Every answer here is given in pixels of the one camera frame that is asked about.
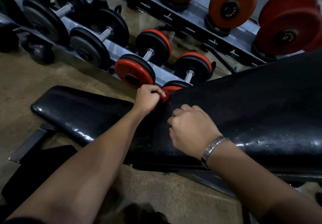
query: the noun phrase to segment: hand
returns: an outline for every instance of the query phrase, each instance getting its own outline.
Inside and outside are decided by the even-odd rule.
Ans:
[[[168,119],[173,145],[186,155],[201,159],[207,147],[222,136],[211,118],[199,106],[183,105]]]
[[[137,91],[133,110],[143,116],[149,114],[160,100],[160,96],[166,96],[165,92],[157,85],[142,85]]]

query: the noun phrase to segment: watch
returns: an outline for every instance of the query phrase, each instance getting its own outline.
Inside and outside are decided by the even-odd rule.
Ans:
[[[219,136],[218,138],[216,138],[212,143],[211,145],[208,146],[208,148],[205,150],[205,152],[203,153],[202,155],[202,158],[201,158],[201,163],[204,167],[208,168],[207,166],[207,161],[208,161],[208,158],[211,154],[211,152],[213,151],[213,149],[215,149],[215,147],[220,144],[222,141],[225,141],[225,140],[230,140],[229,138],[226,138],[224,136]]]

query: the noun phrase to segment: person's left hand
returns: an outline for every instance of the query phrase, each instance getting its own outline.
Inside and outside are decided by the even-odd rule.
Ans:
[[[157,85],[144,84],[137,91],[137,97],[133,110],[137,110],[143,116],[149,114],[160,100],[160,96],[166,96],[165,92]]]

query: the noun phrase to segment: metal dumbbell handle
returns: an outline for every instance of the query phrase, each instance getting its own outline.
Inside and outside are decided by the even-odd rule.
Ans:
[[[147,50],[147,53],[143,57],[143,60],[145,60],[146,62],[148,62],[152,56],[154,56],[154,50],[148,49]]]
[[[187,71],[187,75],[184,79],[185,82],[190,83],[192,77],[195,75],[195,73],[191,70]]]
[[[64,5],[62,8],[59,10],[55,11],[55,14],[59,17],[62,18],[63,16],[66,16],[70,12],[74,11],[74,7],[71,3],[67,3]]]
[[[114,34],[113,28],[106,27],[106,30],[102,32],[101,35],[99,35],[99,40],[103,42],[105,39],[107,39],[110,35],[113,35],[113,34]]]

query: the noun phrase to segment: person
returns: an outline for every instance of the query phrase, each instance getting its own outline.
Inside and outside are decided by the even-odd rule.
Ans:
[[[58,168],[6,222],[93,223],[136,128],[160,96],[165,93],[158,86],[139,88],[131,111]],[[168,122],[173,145],[199,160],[222,136],[198,106],[182,105]],[[320,206],[253,161],[230,140],[219,143],[206,164],[228,183],[260,223],[322,223]]]

